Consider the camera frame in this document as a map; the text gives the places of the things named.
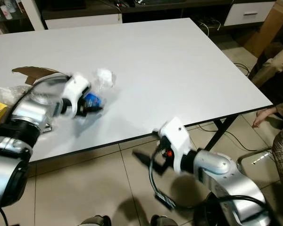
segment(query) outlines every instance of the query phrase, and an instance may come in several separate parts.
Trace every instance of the floor tile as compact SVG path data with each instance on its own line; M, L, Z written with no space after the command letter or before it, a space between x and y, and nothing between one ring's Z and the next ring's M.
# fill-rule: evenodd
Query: floor tile
M37 165L36 173L37 175L39 175L42 173L57 170L66 166L74 165L83 161L94 159L117 151L119 151L118 144L44 160L36 163Z
M154 214L166 215L172 218L178 225L192 220L192 212L170 212L165 206L154 198L154 192L150 185L148 169L134 156L134 149L143 153L152 154L156 148L156 141L146 143L134 148L122 150L122 155L128 174L130 186L136 203L138 216L142 226L148 226ZM204 200L209 193L204 185L195 181L192 175L177 175L173 169L167 169L161 177L156 173L154 180L159 189L182 205L194 205Z
M29 172L28 172L28 177L34 177L36 176L36 163L32 162L32 163L29 163Z
M203 128L206 130L217 129L214 124L205 126ZM242 116L238 116L228 131L233 133L239 139L239 141L250 150L257 150L266 147L265 142L250 127L250 125ZM189 134L197 148L204 148L209 140L213 137L214 132L206 132L198 128L190 130ZM239 143L228 134L223 135L211 151L226 154L234 161L236 161L240 156L249 153L248 151L244 151ZM264 155L264 153L246 158L242 162L242 166L245 168L247 176L251 178L259 187L265 187L279 180L275 163L269 157L257 162L256 165L252 164L262 155Z
M257 58L252 55L247 49L239 45L236 41L228 40L222 42L222 45L225 46L225 49L223 51L230 55L232 58L236 58L235 60L239 63L245 64L250 69L256 64Z
M249 125L252 125L256 119L256 112L244 114L243 117L249 123ZM259 128L254 128L254 130L268 146L272 146L275 136L281 131L280 127L282 124L282 119L275 115L271 115L266 119L266 121L261 123Z
M261 191L283 226L283 188L281 182L278 181L261 189Z
M94 215L138 226L120 152L37 176L35 226L75 226Z
M231 49L223 49L222 52L229 58L233 63L241 63L241 60L234 55L233 51Z
M36 177L28 179L22 198L18 202L3 208L9 225L34 226L35 179ZM2 225L4 220L0 214L0 226Z
M214 43L224 43L228 41L233 41L232 37L228 34L226 35L213 35L209 37Z
M194 226L194 225L195 225L194 222L190 221L190 222L187 222L187 223L185 223L185 224L183 224L181 226Z
M245 74L245 75L248 74L248 71L247 71L246 69L244 69L244 68L242 68L242 67L238 67L238 68L239 68L239 70L240 70L243 74Z
M142 145L144 143L147 143L153 140L157 140L157 138L155 136L147 136L147 137L143 137L140 139L135 139L135 140L130 140L127 142L119 143L119 147L121 148L121 150L123 150L123 149L127 149L127 148L134 147L137 145Z
M244 65L246 65L250 70L254 67L257 63L257 58L252 55L249 51L244 49L241 53L237 56Z

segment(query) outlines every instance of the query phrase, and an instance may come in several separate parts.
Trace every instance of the plastic bag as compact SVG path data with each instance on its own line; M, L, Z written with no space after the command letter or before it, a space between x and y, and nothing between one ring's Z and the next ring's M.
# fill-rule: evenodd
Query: plastic bag
M115 82L116 75L110 70L99 68L95 71L91 80L91 91L85 97L87 106L101 106L105 102L101 98L102 91L113 87Z
M30 89L30 86L0 87L0 102L11 107Z

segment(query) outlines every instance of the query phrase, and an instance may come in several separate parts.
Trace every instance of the white drawer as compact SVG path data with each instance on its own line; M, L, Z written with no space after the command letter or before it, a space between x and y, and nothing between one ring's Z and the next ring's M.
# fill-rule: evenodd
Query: white drawer
M92 25L105 24L121 24L121 14L109 14L99 16L82 16L54 20L45 20L48 29L68 28L68 27L82 27Z
M263 22L274 3L269 1L233 4L225 20L225 26Z

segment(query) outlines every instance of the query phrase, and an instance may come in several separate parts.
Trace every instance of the drawer handle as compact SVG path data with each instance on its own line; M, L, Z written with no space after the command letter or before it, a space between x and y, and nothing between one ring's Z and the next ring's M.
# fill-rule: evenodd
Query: drawer handle
M256 15L258 12L245 12L243 13L244 16L249 16L249 15Z

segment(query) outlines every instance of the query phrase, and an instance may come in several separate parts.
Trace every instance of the chair leg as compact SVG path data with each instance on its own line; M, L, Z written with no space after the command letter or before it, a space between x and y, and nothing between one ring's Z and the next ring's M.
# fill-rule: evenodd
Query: chair leg
M269 150L271 150L271 149L272 149L272 147L265 147L265 148L262 148L262 149L260 149L260 150L257 150L257 151L254 151L254 152L245 154L245 155L243 155L243 156L240 156L240 157L237 159L237 162L236 162L236 163L237 163L237 168L238 168L238 170L239 170L241 173L243 173L244 175L246 175L246 174L245 174L245 170L244 170L244 168L243 168L243 166L242 166L242 163L241 163L242 160L245 159L245 158L254 156L254 155L256 155L256 154L269 151Z

